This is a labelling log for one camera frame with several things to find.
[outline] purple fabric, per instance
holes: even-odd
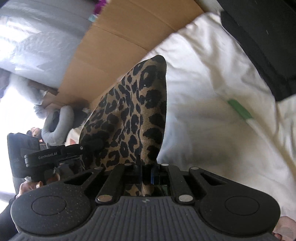
[[[94,9],[94,14],[100,14],[102,11],[102,7],[105,6],[107,4],[106,0],[100,0]]]

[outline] leopard print fabric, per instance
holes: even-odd
[[[108,171],[119,163],[156,162],[165,129],[165,74],[165,59],[155,56],[137,64],[101,98],[81,132],[80,143],[101,138],[104,149],[82,156],[85,169],[99,166]],[[135,186],[131,190],[139,191]]]

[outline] white bedsheet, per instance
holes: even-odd
[[[273,196],[296,220],[296,96],[275,102],[220,17],[204,14],[144,59],[167,61],[168,110],[158,162],[199,166]],[[239,101],[273,145],[226,102]]]

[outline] circular pad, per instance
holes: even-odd
[[[250,197],[237,196],[228,198],[225,202],[225,207],[233,214],[245,216],[257,212],[259,203]]]
[[[66,207],[66,201],[57,196],[44,196],[33,202],[32,209],[40,215],[49,216],[62,212]]]
[[[91,204],[80,186],[56,182],[27,192],[11,206],[18,230],[34,235],[57,235],[82,225]]]

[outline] person's finger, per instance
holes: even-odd
[[[59,181],[59,180],[60,180],[60,176],[59,176],[59,174],[58,174],[58,173],[55,173],[55,174],[53,175],[53,177],[47,179],[46,184],[50,184],[50,183],[53,183],[53,182],[57,182],[57,181]]]
[[[24,193],[34,190],[36,188],[42,187],[43,186],[43,182],[27,182],[25,181],[24,183],[22,183],[20,185],[20,190],[19,190],[19,194],[16,196],[17,198],[21,195],[23,195]]]
[[[279,240],[282,239],[282,236],[281,236],[280,234],[274,234],[274,236],[275,236],[277,239],[279,239]]]
[[[296,222],[287,216],[282,216],[279,218],[273,232],[281,234],[282,240],[296,241]]]

